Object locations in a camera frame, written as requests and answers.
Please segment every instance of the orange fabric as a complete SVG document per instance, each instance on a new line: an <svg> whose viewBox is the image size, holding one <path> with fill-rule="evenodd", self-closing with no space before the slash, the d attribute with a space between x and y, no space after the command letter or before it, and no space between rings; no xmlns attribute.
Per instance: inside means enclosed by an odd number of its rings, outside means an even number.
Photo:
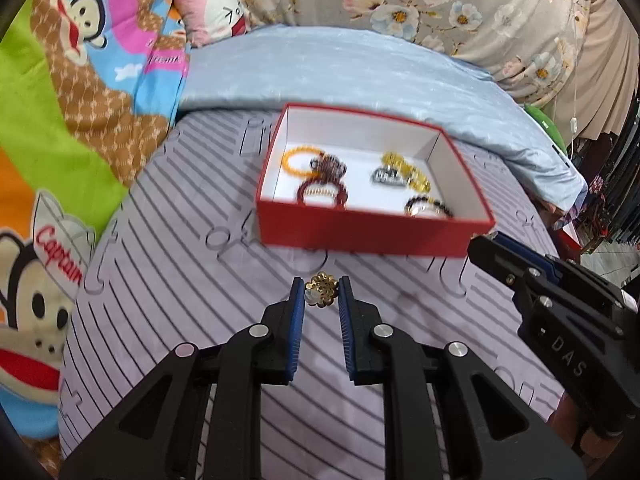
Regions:
<svg viewBox="0 0 640 480"><path fill-rule="evenodd" d="M2 148L0 182L0 229L9 228L23 240L28 240L31 238L31 210L35 193L22 179Z"/></svg>

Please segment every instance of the monkey ear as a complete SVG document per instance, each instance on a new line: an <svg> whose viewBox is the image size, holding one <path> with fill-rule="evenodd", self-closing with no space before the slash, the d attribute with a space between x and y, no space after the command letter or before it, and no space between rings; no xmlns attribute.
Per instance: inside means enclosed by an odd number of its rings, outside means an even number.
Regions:
<svg viewBox="0 0 640 480"><path fill-rule="evenodd" d="M24 244L11 233L0 233L0 296L6 299L9 276Z"/></svg>
<svg viewBox="0 0 640 480"><path fill-rule="evenodd" d="M93 38L90 43L96 48L105 48L107 46L107 38L103 35Z"/></svg>

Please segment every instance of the red box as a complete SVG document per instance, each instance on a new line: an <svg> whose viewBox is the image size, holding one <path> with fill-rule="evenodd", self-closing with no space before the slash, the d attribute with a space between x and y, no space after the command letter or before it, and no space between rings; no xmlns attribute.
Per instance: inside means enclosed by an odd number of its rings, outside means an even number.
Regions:
<svg viewBox="0 0 640 480"><path fill-rule="evenodd" d="M320 148L347 165L342 178L349 193L345 209L333 208L329 197L297 203L303 179L281 168L284 152L297 146ZM404 204L417 192L372 183L371 174L382 166L385 152L400 153L420 167L431 181L429 195L444 200L454 217L408 216ZM308 170L312 157L301 153L291 164ZM348 108L284 107L256 203L262 243L305 249L464 257L472 235L485 234L495 224L478 184L442 129Z"/></svg>

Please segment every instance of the striped bed sheet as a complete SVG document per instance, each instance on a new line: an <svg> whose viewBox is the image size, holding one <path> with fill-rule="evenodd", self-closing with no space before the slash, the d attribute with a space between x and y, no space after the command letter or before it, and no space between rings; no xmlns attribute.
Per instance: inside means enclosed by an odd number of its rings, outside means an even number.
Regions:
<svg viewBox="0 0 640 480"><path fill-rule="evenodd" d="M72 316L59 406L64 455L170 349L182 341L200 348L225 342L286 297L293 277L320 269L349 275L359 299L417 341L465 342L547 418L561 385L518 338L520 315L509 289L466 258L304 251L258 241L254 193L277 117L266 110L189 113L131 187ZM497 228L557 254L500 158L457 146ZM200 465L207 431L205 425ZM263 387L261 436L265 480L384 478L382 391L349 382L336 308L307 309L294 381Z"/></svg>

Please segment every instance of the tile floor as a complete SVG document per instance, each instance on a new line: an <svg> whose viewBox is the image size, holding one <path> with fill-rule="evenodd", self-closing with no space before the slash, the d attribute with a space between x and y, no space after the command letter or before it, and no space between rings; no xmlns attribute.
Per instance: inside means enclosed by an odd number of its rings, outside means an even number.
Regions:
<svg viewBox="0 0 640 480"><path fill-rule="evenodd" d="M640 265L640 254L634 246L603 242L592 254L583 254L581 264L611 283L620 286L633 268Z"/></svg>

